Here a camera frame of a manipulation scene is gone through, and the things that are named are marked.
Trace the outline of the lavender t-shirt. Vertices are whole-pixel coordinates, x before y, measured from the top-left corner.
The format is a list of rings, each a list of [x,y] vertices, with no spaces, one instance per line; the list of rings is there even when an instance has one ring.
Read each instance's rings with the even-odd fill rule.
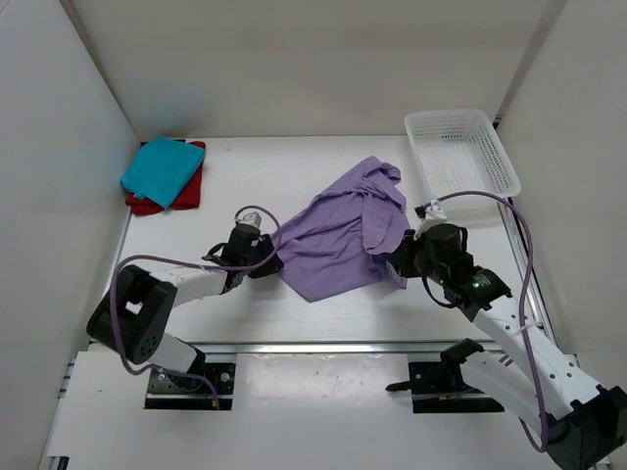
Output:
[[[401,171],[368,157],[317,194],[272,235],[281,280],[310,303],[391,278],[388,259],[410,228]]]

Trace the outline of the red t-shirt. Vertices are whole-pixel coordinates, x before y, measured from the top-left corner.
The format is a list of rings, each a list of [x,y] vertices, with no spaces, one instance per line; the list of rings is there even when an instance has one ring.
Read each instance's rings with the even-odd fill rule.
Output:
[[[194,146],[203,148],[205,150],[205,156],[206,156],[206,144],[205,143],[200,142],[200,141],[192,141],[192,142],[179,141],[179,142],[186,142]],[[130,207],[131,212],[135,215],[149,215],[149,214],[155,214],[155,213],[159,213],[159,212],[163,212],[167,210],[185,211],[185,210],[197,209],[200,206],[200,200],[201,200],[203,164],[204,164],[204,161],[201,163],[201,166],[195,172],[190,182],[187,184],[187,186],[183,189],[183,191],[179,194],[179,196],[176,198],[174,203],[168,209],[163,209],[160,206],[158,206],[156,203],[153,203],[152,201],[148,199],[139,199],[138,197],[135,197],[133,194],[127,192],[126,190],[124,190],[126,192],[125,203]]]

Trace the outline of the teal t-shirt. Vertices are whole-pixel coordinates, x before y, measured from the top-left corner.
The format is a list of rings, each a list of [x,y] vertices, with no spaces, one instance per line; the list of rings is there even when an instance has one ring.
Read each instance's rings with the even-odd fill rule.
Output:
[[[121,177],[121,187],[139,199],[168,209],[205,158],[205,150],[159,137],[143,145]]]

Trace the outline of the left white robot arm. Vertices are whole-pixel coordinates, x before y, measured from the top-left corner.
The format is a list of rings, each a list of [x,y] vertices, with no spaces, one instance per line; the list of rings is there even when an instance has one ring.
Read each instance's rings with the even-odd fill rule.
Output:
[[[207,382],[206,355],[166,332],[178,306],[221,296],[252,279],[278,273],[283,262],[271,237],[251,224],[237,222],[229,239],[212,247],[201,268],[177,266],[150,272],[135,264],[123,267],[86,325],[89,337],[135,364],[149,364],[184,392]]]

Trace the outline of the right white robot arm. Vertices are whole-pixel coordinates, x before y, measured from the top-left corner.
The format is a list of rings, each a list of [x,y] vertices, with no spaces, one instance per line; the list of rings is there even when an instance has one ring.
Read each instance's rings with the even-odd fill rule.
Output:
[[[626,394],[605,388],[581,370],[534,322],[524,302],[492,270],[475,264],[467,231],[450,223],[407,230],[391,255],[394,271],[418,278],[425,289],[443,290],[443,308],[458,309],[505,353],[498,359],[479,343],[463,339],[440,354],[433,371],[388,391],[412,391],[419,399],[477,390],[515,414],[562,469],[588,469],[626,443]]]

